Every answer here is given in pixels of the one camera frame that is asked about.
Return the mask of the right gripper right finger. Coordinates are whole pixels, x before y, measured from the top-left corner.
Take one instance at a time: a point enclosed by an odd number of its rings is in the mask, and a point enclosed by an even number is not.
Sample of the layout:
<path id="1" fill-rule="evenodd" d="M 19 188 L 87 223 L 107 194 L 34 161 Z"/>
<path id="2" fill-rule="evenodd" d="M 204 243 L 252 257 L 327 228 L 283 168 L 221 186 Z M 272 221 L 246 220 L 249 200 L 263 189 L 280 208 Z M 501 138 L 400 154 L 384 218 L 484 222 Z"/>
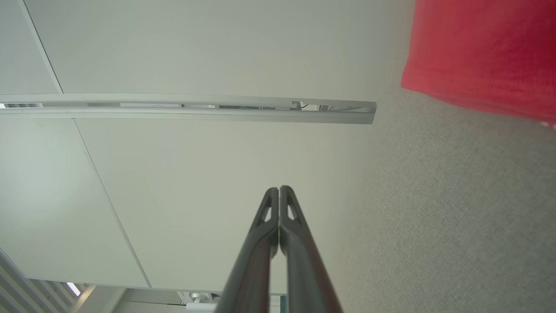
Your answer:
<path id="1" fill-rule="evenodd" d="M 317 245 L 290 186 L 281 186 L 280 248 L 287 259 L 289 313 L 341 313 Z"/>

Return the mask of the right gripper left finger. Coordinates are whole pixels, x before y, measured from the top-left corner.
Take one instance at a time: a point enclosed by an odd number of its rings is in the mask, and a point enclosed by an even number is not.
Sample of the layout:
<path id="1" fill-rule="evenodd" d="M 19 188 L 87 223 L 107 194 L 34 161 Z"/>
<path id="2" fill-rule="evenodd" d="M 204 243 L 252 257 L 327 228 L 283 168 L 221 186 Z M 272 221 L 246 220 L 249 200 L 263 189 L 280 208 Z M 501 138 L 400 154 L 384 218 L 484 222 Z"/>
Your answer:
<path id="1" fill-rule="evenodd" d="M 278 188 L 266 190 L 215 312 L 269 311 L 270 265 L 278 249 L 278 203 Z"/>

